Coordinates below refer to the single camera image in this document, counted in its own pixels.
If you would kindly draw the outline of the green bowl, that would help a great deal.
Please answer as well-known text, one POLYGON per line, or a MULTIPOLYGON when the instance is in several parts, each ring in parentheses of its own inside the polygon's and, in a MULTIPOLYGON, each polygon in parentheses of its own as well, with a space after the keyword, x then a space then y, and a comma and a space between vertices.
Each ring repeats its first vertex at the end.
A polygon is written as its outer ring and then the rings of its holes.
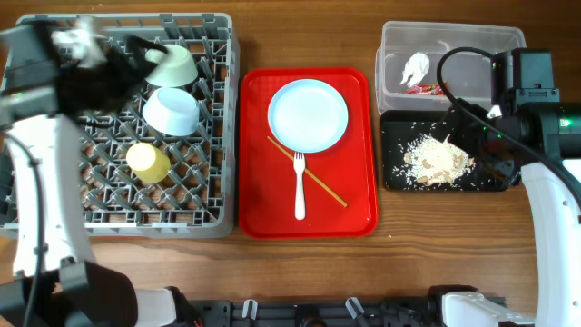
POLYGON ((156 49, 146 52, 145 59, 157 66, 145 80, 160 87, 191 84, 198 77, 198 71, 189 50, 180 45, 166 45, 164 48, 167 54, 156 49))

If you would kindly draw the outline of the rice food scraps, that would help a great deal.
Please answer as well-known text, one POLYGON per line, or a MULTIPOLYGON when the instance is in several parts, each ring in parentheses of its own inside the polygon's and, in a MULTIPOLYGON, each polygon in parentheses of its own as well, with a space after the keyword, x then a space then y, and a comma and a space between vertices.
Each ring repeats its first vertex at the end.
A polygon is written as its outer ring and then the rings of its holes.
POLYGON ((400 159, 403 163, 391 171, 402 177, 408 188, 453 185, 476 167, 475 159, 450 143, 448 136, 440 142, 431 135, 420 134, 400 147, 400 159))

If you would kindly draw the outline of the light blue saucer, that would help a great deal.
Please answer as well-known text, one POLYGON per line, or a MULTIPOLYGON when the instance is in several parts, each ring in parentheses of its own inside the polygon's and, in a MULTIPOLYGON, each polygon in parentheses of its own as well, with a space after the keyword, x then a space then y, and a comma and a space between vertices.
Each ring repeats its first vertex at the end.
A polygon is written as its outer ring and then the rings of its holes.
POLYGON ((188 136, 197 130, 200 109, 197 100, 178 88, 155 90, 143 107, 145 122, 158 132, 188 136))

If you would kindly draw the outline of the red snack wrapper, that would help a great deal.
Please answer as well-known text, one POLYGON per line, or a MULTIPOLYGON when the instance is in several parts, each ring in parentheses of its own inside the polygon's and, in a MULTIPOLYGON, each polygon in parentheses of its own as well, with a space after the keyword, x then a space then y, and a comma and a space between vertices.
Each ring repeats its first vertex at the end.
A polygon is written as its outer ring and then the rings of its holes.
POLYGON ((416 84, 409 87, 404 94, 444 96, 442 87, 438 83, 416 84))

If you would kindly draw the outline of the yellow plastic cup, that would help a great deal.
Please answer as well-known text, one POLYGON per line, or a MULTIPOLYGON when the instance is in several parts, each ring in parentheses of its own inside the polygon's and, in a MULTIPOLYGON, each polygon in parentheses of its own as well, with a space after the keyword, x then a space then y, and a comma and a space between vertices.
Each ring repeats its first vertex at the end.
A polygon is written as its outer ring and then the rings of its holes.
POLYGON ((157 147, 147 143, 133 144, 127 151, 126 161, 144 183, 162 181, 171 168, 169 157, 157 147))

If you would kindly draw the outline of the white napkin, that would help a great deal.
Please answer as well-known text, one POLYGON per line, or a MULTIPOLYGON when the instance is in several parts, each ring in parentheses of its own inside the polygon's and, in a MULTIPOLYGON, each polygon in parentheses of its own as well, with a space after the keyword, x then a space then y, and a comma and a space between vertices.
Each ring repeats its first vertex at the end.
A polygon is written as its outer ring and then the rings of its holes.
POLYGON ((426 54, 416 52, 405 63, 400 84, 411 88, 419 84, 428 74, 430 61, 426 54))

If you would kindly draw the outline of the wooden chopstick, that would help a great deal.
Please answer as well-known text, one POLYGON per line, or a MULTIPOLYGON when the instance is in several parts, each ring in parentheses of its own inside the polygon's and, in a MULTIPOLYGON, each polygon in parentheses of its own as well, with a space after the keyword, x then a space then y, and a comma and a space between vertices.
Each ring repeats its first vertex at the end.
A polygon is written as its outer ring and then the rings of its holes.
POLYGON ((315 183, 317 183, 320 187, 322 187, 329 195, 331 195, 337 202, 339 202, 344 208, 348 206, 348 204, 334 191, 332 191, 328 185, 326 185, 321 179, 319 179, 314 173, 312 173, 306 167, 306 160, 303 154, 291 154, 287 151, 281 144, 275 141, 272 137, 268 136, 267 139, 275 145, 282 153, 284 153, 288 158, 290 158, 295 164, 298 164, 300 167, 300 171, 302 173, 307 174, 315 183))

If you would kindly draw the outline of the white plastic fork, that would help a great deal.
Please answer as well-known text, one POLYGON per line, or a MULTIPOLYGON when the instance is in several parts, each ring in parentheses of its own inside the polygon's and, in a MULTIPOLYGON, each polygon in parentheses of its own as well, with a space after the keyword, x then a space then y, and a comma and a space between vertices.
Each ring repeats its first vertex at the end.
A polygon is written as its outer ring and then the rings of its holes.
POLYGON ((303 153, 295 152, 293 159, 293 169, 296 174, 296 193, 294 204, 294 215, 299 221, 304 220, 306 216, 305 199, 303 189, 303 174, 305 172, 306 163, 303 153))

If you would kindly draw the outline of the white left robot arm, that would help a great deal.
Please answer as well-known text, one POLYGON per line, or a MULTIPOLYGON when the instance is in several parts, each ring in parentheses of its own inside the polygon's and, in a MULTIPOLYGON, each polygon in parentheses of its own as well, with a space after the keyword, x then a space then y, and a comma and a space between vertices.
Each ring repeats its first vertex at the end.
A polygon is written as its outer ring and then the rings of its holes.
POLYGON ((102 39, 89 15, 67 30, 33 21, 1 33, 10 61, 1 130, 19 221, 1 314, 15 326, 174 326, 195 315, 174 288, 137 290, 95 260, 79 188, 78 115, 121 109, 154 69, 143 55, 150 42, 129 36, 126 56, 103 50, 102 39))

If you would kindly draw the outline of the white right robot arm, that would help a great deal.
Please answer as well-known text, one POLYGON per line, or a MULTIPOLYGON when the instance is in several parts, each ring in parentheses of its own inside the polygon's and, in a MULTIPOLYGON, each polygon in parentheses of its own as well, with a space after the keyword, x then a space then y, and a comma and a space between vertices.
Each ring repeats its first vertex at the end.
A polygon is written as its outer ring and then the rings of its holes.
POLYGON ((500 117, 462 99, 434 132, 497 172, 511 160, 533 216, 538 296, 535 318, 520 318, 480 295, 451 292, 441 311, 447 326, 577 326, 580 323, 580 105, 537 102, 500 117))

